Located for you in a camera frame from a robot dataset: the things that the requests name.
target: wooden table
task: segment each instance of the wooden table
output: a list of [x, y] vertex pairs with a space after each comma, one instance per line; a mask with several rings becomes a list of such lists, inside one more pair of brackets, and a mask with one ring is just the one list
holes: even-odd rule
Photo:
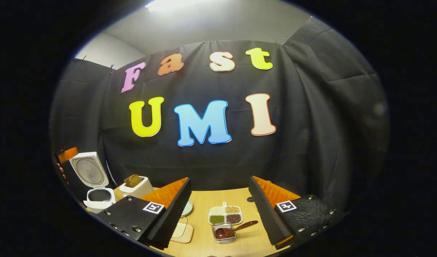
[[[123, 194], [117, 188], [114, 189], [118, 199], [123, 198]], [[192, 191], [189, 200], [193, 203], [193, 210], [186, 217], [188, 223], [193, 226], [193, 236], [191, 241], [186, 244], [169, 242], [169, 247], [160, 251], [176, 257], [259, 257], [267, 256], [287, 247], [276, 250], [269, 242], [268, 235], [264, 230], [261, 218], [255, 203], [249, 203], [247, 198], [251, 194], [248, 188], [221, 190], [221, 191]], [[227, 244], [218, 244], [213, 238], [212, 228], [207, 222], [209, 209], [215, 206], [222, 206], [223, 202], [228, 205], [237, 205], [242, 210], [243, 221], [235, 227], [248, 221], [258, 221], [259, 223], [236, 232], [236, 241]]]

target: blue letter m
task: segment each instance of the blue letter m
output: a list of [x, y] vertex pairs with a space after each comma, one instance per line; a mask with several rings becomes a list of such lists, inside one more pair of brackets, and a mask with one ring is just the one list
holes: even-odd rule
[[205, 109], [204, 116], [199, 117], [191, 104], [182, 104], [174, 108], [179, 115], [180, 146], [190, 146], [194, 140], [189, 136], [189, 130], [193, 133], [199, 143], [204, 143], [205, 136], [210, 127], [209, 143], [228, 143], [231, 136], [226, 130], [225, 108], [228, 103], [223, 100], [211, 101]]

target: divided tray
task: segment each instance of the divided tray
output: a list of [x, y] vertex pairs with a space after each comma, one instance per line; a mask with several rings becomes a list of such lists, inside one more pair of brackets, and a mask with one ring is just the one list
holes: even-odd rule
[[[226, 213], [226, 209], [228, 208], [234, 208], [237, 212], [233, 212], [233, 213]], [[232, 223], [231, 217], [229, 217], [230, 215], [238, 215], [238, 216], [234, 216], [236, 221], [234, 223]], [[217, 223], [225, 223], [225, 222], [229, 222], [233, 225], [239, 224], [242, 222], [243, 220], [243, 216], [242, 216], [242, 210], [239, 206], [236, 205], [230, 205], [228, 206], [226, 204], [226, 202], [223, 202], [222, 206], [217, 206], [217, 207], [212, 207], [209, 210], [209, 216], [207, 218], [207, 221], [209, 222], [209, 224], [213, 225], [214, 223], [210, 222], [210, 217], [211, 216], [218, 216], [219, 218], [217, 219]]]

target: ceiling light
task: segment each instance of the ceiling light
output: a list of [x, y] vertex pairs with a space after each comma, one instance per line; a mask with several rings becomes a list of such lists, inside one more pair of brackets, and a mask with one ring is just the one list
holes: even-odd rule
[[189, 6], [197, 2], [204, 0], [155, 0], [145, 5], [145, 7], [150, 11], [160, 11], [160, 10], [170, 10], [172, 8]]

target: black fabric backdrop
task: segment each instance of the black fabric backdrop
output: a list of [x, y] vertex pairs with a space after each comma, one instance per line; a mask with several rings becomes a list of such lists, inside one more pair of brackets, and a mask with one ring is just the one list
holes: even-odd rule
[[[260, 47], [274, 67], [258, 70], [245, 51]], [[236, 68], [213, 72], [209, 56], [228, 51]], [[160, 62], [182, 54], [181, 70], [158, 75]], [[145, 62], [134, 88], [121, 93], [125, 70]], [[245, 97], [267, 93], [277, 131], [253, 136]], [[162, 126], [153, 137], [134, 134], [129, 104], [162, 96]], [[225, 100], [229, 143], [180, 147], [174, 107], [191, 104], [202, 117], [210, 101]], [[143, 108], [143, 124], [151, 124]], [[207, 41], [157, 52], [110, 74], [109, 68], [74, 60], [55, 95], [52, 149], [98, 151], [117, 184], [131, 174], [161, 187], [190, 177], [193, 190], [246, 187], [255, 175], [299, 195], [312, 193], [348, 210], [370, 187], [383, 164], [388, 108], [375, 71], [349, 41], [311, 18], [284, 45], [256, 41]], [[75, 176], [70, 165], [65, 166]], [[80, 199], [88, 188], [70, 182]]]

